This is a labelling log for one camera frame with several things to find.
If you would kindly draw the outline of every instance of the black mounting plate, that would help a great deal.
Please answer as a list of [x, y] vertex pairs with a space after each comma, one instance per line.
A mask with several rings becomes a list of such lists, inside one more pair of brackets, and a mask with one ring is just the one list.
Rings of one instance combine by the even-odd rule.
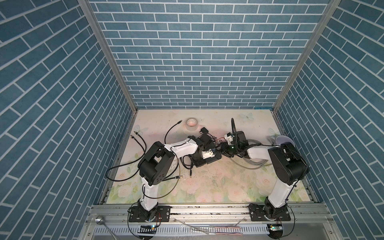
[[276, 216], [276, 219], [268, 219], [264, 215], [264, 205], [250, 204], [248, 208], [249, 208], [249, 215], [251, 216], [251, 221], [253, 222], [276, 221], [277, 218], [279, 217], [281, 221], [291, 220], [287, 206], [285, 206], [284, 210], [278, 216]]
[[[160, 213], [162, 222], [169, 222], [170, 206], [158, 206], [156, 212]], [[133, 206], [129, 215], [129, 222], [145, 222], [145, 220], [139, 217], [139, 208]]]

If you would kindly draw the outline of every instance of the enclosure wall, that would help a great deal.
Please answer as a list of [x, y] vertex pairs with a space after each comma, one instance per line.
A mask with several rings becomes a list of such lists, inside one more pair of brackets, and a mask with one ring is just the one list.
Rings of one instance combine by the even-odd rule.
[[278, 110], [345, 239], [384, 233], [383, 12], [342, 0]]
[[76, 0], [0, 12], [0, 239], [76, 238], [131, 110]]
[[328, 0], [91, 0], [139, 108], [271, 108]]

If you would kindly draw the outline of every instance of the metal rod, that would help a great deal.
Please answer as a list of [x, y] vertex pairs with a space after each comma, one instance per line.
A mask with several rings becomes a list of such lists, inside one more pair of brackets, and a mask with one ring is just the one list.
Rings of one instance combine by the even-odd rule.
[[276, 102], [273, 104], [273, 111], [276, 112], [280, 105], [282, 104], [285, 96], [288, 94], [289, 89], [292, 87], [297, 76], [299, 75], [301, 69], [303, 68], [305, 62], [307, 61], [309, 55], [311, 54], [313, 48], [315, 47], [317, 41], [319, 40], [321, 34], [323, 33], [325, 27], [327, 26], [329, 20], [331, 19], [333, 13], [335, 12], [337, 6], [339, 6], [341, 0], [331, 0], [327, 7], [325, 8], [323, 15], [319, 23], [316, 25], [315, 29], [312, 32], [311, 37], [309, 38], [303, 53], [300, 55], [297, 60], [296, 65], [293, 67], [291, 75], [288, 77], [287, 82], [285, 83], [283, 89], [280, 92], [280, 95], [277, 97]]
[[101, 47], [101, 50], [103, 51], [109, 66], [112, 69], [113, 74], [116, 77], [117, 82], [119, 83], [122, 92], [124, 93], [125, 98], [128, 101], [128, 104], [132, 108], [132, 111], [134, 113], [137, 112], [137, 107], [135, 105], [135, 102], [132, 99], [131, 94], [128, 91], [127, 85], [125, 84], [124, 78], [121, 75], [121, 72], [119, 70], [119, 67], [115, 61], [115, 58], [111, 52], [111, 49], [108, 46], [107, 40], [104, 37], [103, 32], [101, 31], [100, 25], [96, 19], [96, 15], [92, 10], [91, 4], [89, 3], [89, 0], [78, 0], [81, 10], [84, 12], [84, 15], [86, 19], [88, 20], [89, 25], [91, 26], [91, 29]]

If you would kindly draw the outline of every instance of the floor surface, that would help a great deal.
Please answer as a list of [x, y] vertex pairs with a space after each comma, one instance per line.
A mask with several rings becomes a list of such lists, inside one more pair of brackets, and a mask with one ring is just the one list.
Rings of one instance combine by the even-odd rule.
[[[185, 124], [189, 118], [198, 120], [198, 127], [194, 131]], [[167, 143], [185, 140], [189, 135], [200, 136], [199, 131], [202, 127], [206, 127], [210, 134], [220, 138], [231, 132], [231, 118], [235, 120], [237, 131], [242, 130], [247, 139], [256, 139], [264, 144], [270, 144], [270, 138], [280, 134], [269, 110], [249, 109], [139, 110], [132, 134], [134, 135], [133, 131], [139, 132], [150, 148], [156, 141], [164, 143], [164, 136], [168, 129], [179, 120], [183, 120], [169, 132]], [[130, 139], [121, 164], [134, 161], [142, 154], [140, 146]], [[241, 165], [253, 167], [241, 158], [233, 159]], [[131, 176], [137, 170], [137, 163], [120, 167], [115, 179], [120, 180]], [[176, 164], [175, 159], [169, 173]], [[235, 165], [225, 156], [211, 164], [194, 167], [192, 177], [189, 176], [189, 170], [181, 166], [181, 175], [184, 177], [179, 180], [176, 188], [165, 198], [159, 199], [160, 203], [263, 202], [272, 191], [277, 179], [273, 166], [248, 170]], [[175, 183], [175, 179], [160, 183], [158, 196], [168, 193]], [[139, 174], [127, 181], [114, 182], [107, 204], [136, 202], [142, 195], [141, 187]], [[292, 191], [289, 200], [295, 202], [310, 200], [301, 181]]]

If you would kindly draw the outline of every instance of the metal spoon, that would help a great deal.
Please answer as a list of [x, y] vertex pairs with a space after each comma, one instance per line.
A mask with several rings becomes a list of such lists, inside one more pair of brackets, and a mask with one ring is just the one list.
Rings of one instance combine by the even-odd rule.
[[107, 228], [107, 230], [109, 231], [109, 233], [112, 235], [112, 237], [115, 239], [115, 240], [118, 240], [120, 239], [118, 236], [116, 236], [110, 229], [109, 227], [107, 227], [107, 225], [105, 225], [105, 218], [103, 216], [97, 216], [96, 219], [96, 224], [98, 225], [104, 225], [105, 228]]

